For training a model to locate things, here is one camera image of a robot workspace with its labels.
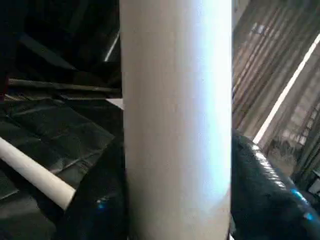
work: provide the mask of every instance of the corrugated metal wall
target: corrugated metal wall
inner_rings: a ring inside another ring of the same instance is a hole
[[[319,32],[318,0],[250,2],[233,34],[234,128],[251,139],[256,136]],[[284,161],[292,155],[298,164],[287,174],[295,167],[294,179],[301,187],[320,168],[319,65],[320,46],[259,142],[266,152],[280,152]]]
[[[232,123],[247,137],[257,134],[315,40],[319,12],[313,1],[253,0],[240,19],[233,39]]]

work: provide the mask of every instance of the white pipe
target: white pipe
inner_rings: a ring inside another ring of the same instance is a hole
[[[0,159],[5,161],[62,209],[67,209],[75,189],[1,137]]]
[[[126,173],[139,240],[225,240],[230,0],[120,0]]]

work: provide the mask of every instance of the black tarp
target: black tarp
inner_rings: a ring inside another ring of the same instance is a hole
[[[105,100],[0,104],[0,136],[74,188],[122,125],[122,110]],[[62,214],[0,161],[0,226],[13,239],[50,239]]]

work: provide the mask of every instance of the blue light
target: blue light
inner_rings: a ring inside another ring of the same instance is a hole
[[[309,212],[305,215],[305,218],[310,220],[310,221],[313,221],[315,219],[314,216],[312,216],[312,214],[309,213]]]
[[[297,189],[291,189],[291,192],[299,197],[302,201],[304,201],[306,204],[309,204],[308,201],[302,196],[302,194]]]

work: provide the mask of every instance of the pvc pipe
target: pvc pipe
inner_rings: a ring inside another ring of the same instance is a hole
[[[0,159],[62,209],[67,209],[76,190],[1,137]]]
[[[139,240],[227,237],[231,12],[229,0],[120,0],[126,173]]]

